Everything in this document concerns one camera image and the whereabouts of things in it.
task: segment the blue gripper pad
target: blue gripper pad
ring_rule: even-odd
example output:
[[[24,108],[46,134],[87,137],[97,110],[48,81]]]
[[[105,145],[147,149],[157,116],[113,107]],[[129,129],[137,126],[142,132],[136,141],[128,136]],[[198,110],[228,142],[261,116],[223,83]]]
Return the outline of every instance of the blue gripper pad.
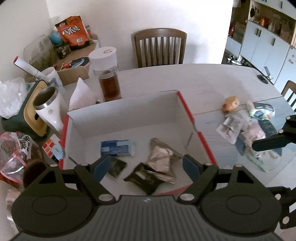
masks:
[[[183,157],[183,169],[193,182],[200,176],[199,167],[186,156]]]
[[[100,182],[110,169],[110,157],[106,156],[99,164],[94,167],[93,177]]]

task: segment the white cup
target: white cup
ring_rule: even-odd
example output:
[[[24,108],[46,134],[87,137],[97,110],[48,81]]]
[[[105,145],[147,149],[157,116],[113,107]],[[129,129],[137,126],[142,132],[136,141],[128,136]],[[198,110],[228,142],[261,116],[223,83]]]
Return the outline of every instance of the white cup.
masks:
[[[63,87],[63,83],[59,78],[59,74],[54,67],[49,67],[43,70],[42,73],[46,75],[45,82],[47,83],[47,85],[56,86],[59,89],[61,95],[65,94],[66,90]]]
[[[56,86],[50,86],[42,90],[34,99],[33,106],[36,113],[51,128],[62,132],[63,119],[68,108],[62,95]]]

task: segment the orange snack bag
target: orange snack bag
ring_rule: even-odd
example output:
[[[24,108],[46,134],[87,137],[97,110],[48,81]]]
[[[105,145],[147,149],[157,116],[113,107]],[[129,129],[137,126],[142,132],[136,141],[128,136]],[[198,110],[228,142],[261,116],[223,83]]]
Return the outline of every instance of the orange snack bag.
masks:
[[[63,41],[71,50],[89,46],[89,38],[80,16],[71,16],[55,25]]]

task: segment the blue packet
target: blue packet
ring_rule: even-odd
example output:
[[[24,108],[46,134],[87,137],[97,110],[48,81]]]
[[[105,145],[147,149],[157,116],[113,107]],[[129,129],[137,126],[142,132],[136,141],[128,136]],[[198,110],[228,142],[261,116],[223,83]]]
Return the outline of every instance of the blue packet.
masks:
[[[135,143],[130,140],[112,140],[101,142],[101,155],[134,156]]]

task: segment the shoe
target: shoe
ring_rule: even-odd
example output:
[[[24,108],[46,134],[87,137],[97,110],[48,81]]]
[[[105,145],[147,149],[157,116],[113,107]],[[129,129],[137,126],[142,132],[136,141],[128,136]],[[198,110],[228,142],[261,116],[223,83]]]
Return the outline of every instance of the shoe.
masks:
[[[227,57],[227,60],[228,61],[231,61],[231,60],[233,60],[234,59],[234,55],[229,55],[228,57]]]
[[[237,64],[237,65],[242,65],[242,62],[238,61],[237,58],[232,59],[231,62],[234,63],[234,64]]]

